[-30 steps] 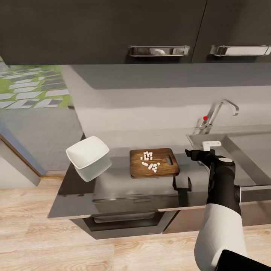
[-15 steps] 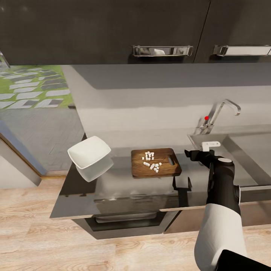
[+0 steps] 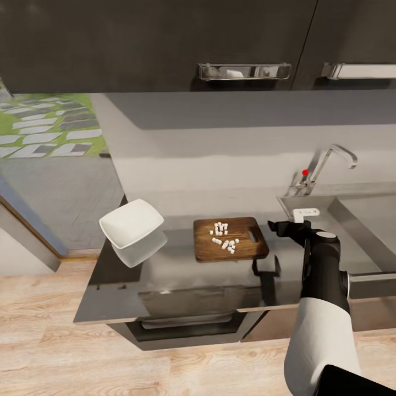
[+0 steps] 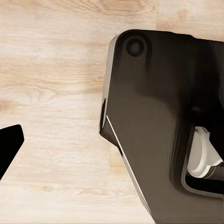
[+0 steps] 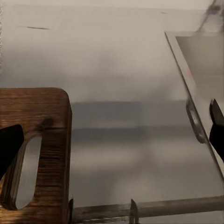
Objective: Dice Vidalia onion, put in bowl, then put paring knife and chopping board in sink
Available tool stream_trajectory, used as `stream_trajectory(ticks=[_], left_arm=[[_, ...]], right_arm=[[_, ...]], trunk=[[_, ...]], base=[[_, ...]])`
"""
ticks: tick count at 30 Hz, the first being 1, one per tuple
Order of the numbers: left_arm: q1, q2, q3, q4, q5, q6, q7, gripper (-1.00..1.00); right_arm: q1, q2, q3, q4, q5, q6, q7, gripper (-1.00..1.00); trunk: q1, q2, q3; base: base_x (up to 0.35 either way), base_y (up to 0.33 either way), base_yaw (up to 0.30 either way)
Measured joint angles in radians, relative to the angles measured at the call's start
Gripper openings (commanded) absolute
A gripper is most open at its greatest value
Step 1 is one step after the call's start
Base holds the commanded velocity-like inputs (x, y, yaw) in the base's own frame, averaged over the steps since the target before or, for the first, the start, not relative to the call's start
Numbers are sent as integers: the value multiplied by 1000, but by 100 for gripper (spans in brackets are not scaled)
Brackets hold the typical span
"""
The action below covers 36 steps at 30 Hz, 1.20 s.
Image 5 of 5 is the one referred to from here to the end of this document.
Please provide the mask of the cutting board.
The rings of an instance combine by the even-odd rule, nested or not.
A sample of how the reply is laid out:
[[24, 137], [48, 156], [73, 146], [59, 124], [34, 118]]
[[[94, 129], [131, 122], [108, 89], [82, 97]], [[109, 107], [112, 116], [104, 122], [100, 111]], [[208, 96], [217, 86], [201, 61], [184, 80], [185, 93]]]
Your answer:
[[65, 224], [70, 99], [61, 88], [0, 88], [0, 129], [20, 124], [23, 134], [42, 131], [30, 203], [12, 210], [8, 199], [17, 155], [0, 180], [0, 224]]

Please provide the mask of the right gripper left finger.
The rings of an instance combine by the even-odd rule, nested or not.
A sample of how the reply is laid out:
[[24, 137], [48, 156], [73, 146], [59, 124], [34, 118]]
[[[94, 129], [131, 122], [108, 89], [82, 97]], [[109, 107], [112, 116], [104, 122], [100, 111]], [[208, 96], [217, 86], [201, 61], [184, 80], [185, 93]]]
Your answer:
[[24, 142], [20, 124], [0, 129], [0, 180]]

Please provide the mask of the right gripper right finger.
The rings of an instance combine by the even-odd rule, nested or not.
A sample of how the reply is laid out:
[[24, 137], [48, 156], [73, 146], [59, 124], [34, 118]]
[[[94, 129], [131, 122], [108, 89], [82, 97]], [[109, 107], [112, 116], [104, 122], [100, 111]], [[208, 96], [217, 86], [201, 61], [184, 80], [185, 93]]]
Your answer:
[[213, 124], [209, 141], [224, 161], [224, 126]]

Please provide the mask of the parer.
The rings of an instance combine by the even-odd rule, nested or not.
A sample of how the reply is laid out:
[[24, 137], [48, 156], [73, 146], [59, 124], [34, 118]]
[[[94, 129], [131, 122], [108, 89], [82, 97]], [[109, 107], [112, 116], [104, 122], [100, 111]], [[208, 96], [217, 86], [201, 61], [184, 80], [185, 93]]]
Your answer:
[[224, 126], [224, 115], [216, 100], [214, 100], [214, 103], [212, 105], [212, 111], [215, 118], [215, 122], [221, 126]]

